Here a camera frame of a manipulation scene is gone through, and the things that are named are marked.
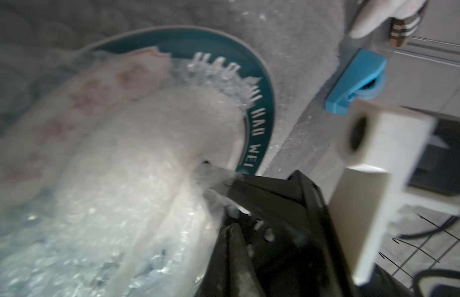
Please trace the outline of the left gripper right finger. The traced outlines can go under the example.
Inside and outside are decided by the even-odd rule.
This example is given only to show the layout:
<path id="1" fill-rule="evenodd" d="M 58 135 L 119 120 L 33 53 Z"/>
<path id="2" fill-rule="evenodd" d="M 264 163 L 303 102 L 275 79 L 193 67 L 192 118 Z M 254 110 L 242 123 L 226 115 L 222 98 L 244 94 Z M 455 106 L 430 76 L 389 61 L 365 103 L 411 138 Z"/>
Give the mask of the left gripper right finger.
<path id="1" fill-rule="evenodd" d="M 320 189 L 308 177 L 298 171 L 287 179 L 239 174 L 215 191 L 237 209 L 222 229 L 241 227 L 265 297 L 355 294 Z"/>

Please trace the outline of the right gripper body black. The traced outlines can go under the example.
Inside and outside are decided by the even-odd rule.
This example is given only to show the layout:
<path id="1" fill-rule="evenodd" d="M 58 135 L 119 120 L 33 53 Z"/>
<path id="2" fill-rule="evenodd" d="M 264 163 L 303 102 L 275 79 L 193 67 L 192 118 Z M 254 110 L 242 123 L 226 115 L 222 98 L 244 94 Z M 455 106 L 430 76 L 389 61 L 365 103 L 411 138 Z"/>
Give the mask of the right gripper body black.
<path id="1" fill-rule="evenodd" d="M 405 185 L 448 197 L 460 195 L 460 117 L 412 110 L 435 118 L 436 125 Z"/>

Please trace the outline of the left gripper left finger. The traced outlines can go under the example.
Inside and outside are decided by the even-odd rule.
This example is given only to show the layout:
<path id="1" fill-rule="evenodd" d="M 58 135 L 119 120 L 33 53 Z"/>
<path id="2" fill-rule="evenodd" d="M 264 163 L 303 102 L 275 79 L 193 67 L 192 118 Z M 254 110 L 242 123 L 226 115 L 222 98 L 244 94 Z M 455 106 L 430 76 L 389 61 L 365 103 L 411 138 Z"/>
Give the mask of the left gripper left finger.
<path id="1" fill-rule="evenodd" d="M 197 297 L 264 297 L 241 227 L 232 223 L 218 235 Z"/>

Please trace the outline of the clear bubble wrap sheet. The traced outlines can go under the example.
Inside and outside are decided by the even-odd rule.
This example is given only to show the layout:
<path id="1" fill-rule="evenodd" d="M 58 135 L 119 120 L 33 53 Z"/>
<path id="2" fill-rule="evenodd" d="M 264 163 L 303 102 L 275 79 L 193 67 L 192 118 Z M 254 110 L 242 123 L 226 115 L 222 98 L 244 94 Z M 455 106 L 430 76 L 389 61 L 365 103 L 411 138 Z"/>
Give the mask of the clear bubble wrap sheet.
<path id="1" fill-rule="evenodd" d="M 344 1 L 0 1 L 0 46 L 77 52 L 126 33 L 198 27 L 244 42 L 275 87 L 264 173 L 338 67 Z M 0 81 L 12 72 L 0 62 Z M 197 168 L 154 189 L 59 199 L 58 188 L 0 211 L 0 297 L 190 297 L 201 284 L 227 206 Z M 231 173 L 240 173 L 227 168 Z"/>

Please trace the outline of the green rimmed white dinner plate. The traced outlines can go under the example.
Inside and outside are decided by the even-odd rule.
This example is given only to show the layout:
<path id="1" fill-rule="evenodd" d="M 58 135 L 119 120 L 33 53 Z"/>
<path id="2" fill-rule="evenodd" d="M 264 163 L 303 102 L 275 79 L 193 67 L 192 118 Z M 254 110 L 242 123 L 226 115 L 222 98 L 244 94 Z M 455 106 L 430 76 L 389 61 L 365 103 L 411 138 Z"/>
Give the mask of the green rimmed white dinner plate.
<path id="1" fill-rule="evenodd" d="M 161 27 L 77 52 L 0 46 L 0 211 L 58 188 L 59 199 L 154 189 L 208 160 L 256 174 L 275 122 L 275 87 L 244 42 Z"/>

